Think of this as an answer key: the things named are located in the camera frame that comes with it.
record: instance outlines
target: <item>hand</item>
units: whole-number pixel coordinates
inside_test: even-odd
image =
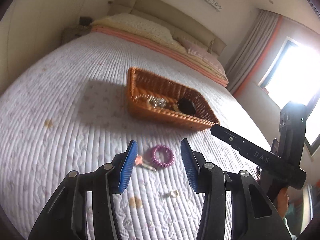
[[[287,189],[288,188],[286,187],[282,188],[277,196],[277,210],[282,219],[284,218],[284,215],[289,208],[289,197],[287,194]]]

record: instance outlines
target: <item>black round object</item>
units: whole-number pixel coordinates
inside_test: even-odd
[[[196,114],[196,106],[195,104],[186,98],[180,98],[177,102],[178,109],[188,115],[195,115]]]

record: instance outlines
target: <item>pink blanket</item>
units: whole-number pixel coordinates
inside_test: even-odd
[[[217,82],[218,84],[226,87],[228,84],[228,81],[226,80],[222,80],[218,77],[216,77],[215,75],[207,72],[206,70],[204,70],[203,68],[201,68],[200,66],[198,66],[197,64],[195,64],[194,62],[192,62],[188,57],[186,57],[185,55],[176,52],[172,49],[166,48],[160,44],[157,44],[149,39],[125,32],[125,31],[121,31],[121,30],[117,30],[114,28],[110,28],[110,27],[102,27],[102,26],[94,26],[91,30],[92,32],[100,32],[100,33],[104,33],[104,34],[108,34],[108,35],[112,35],[112,36],[116,36],[119,38],[122,38],[124,40],[127,41],[131,41],[134,42],[136,44],[145,46],[149,49],[152,49],[154,51],[160,52],[170,58],[173,58],[185,65],[187,65],[188,67],[198,71],[199,73],[201,73],[202,75],[212,79],[213,81]]]

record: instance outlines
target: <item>person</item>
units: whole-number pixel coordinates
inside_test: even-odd
[[[285,223],[286,227],[289,230],[289,233],[291,235],[291,239],[295,240],[297,237],[293,234],[291,234],[290,229],[288,227],[287,219],[285,218],[285,214],[289,208],[289,196],[287,193],[288,188],[282,188],[277,196],[277,211],[282,218],[283,222]]]

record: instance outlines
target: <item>orange curtain trim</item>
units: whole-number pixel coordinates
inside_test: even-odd
[[[277,25],[275,27],[275,29],[273,30],[273,33],[270,37],[270,39],[268,40],[267,45],[264,47],[262,53],[260,54],[257,62],[254,64],[252,70],[249,72],[249,74],[247,75],[247,77],[244,79],[244,81],[241,83],[241,85],[237,88],[237,90],[233,93],[233,97],[236,97],[237,95],[239,95],[241,93],[241,91],[243,91],[244,87],[248,84],[248,82],[250,81],[250,79],[252,78],[252,76],[257,72],[257,70],[260,68],[261,63],[264,61],[266,55],[268,54],[268,52],[271,49],[271,46],[273,45],[273,42],[275,41],[277,34],[279,32],[281,23],[283,20],[283,16],[280,15],[279,19],[277,21]]]

